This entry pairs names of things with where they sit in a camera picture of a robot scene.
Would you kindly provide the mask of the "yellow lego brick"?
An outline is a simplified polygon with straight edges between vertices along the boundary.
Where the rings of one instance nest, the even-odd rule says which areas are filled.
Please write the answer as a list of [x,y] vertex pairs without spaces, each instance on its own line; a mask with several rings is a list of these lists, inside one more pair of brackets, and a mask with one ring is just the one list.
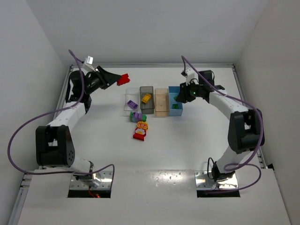
[[152,98],[152,95],[149,94],[149,93],[146,93],[146,94],[142,97],[141,101],[142,101],[144,104],[146,104],[146,103],[148,103],[148,102],[150,101],[151,98]]

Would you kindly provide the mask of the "yellow butterfly lego piece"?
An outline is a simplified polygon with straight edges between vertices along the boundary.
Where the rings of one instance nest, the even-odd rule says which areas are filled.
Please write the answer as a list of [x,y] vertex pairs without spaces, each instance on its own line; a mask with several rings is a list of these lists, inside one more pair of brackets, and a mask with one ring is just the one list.
[[138,127],[138,128],[142,128],[142,129],[144,129],[144,130],[148,130],[149,125],[148,125],[147,122],[139,121],[139,122],[137,122],[137,127]]

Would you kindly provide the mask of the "red lego brick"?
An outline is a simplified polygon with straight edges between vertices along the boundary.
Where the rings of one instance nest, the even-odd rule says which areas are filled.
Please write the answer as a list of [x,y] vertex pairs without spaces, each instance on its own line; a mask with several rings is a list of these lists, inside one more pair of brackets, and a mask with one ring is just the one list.
[[117,85],[121,86],[121,85],[124,85],[124,84],[129,83],[129,82],[130,82],[129,75],[128,74],[123,74],[121,76],[121,78],[117,81]]

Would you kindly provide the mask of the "red flower lego piece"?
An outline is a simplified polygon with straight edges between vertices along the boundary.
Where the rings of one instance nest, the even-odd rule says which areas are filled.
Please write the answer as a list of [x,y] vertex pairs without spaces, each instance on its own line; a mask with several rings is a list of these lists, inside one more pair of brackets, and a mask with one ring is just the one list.
[[147,133],[145,129],[137,127],[133,134],[133,138],[139,141],[144,141],[146,134]]

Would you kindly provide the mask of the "purple lego brick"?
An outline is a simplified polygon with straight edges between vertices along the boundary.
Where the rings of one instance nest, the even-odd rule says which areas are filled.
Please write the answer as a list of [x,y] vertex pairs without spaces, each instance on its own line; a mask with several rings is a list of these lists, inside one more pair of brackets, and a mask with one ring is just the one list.
[[132,100],[129,100],[129,101],[127,102],[127,105],[128,105],[131,109],[133,109],[133,110],[136,110],[136,109],[138,108],[138,104],[135,103],[135,102],[132,101]]

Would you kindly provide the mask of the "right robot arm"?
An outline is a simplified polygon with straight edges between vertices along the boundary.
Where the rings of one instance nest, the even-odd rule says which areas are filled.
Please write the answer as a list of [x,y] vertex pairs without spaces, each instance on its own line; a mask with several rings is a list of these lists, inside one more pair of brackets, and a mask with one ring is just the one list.
[[176,97],[178,102],[184,104],[202,98],[229,120],[229,146],[211,169],[211,179],[226,180],[232,177],[238,164],[249,152],[264,145],[262,113],[230,98],[222,85],[214,83],[214,73],[211,70],[195,72],[184,69],[181,74],[186,80],[180,84],[179,95]]

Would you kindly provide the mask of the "green lego plate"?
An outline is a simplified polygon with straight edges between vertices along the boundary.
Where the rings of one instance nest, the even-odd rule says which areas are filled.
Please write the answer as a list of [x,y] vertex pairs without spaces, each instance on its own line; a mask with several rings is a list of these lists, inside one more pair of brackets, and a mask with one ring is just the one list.
[[179,108],[178,104],[173,104],[172,105],[172,109],[178,109],[178,108]]

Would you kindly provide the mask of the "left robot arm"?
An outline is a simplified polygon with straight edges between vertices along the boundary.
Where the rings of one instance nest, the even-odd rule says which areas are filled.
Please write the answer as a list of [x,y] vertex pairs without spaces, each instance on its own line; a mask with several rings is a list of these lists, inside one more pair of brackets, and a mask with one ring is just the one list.
[[60,168],[78,177],[92,176],[93,164],[75,154],[71,131],[91,106],[91,94],[113,84],[129,82],[128,75],[110,73],[100,66],[84,74],[70,73],[65,97],[66,110],[46,126],[36,129],[36,161],[39,166]]

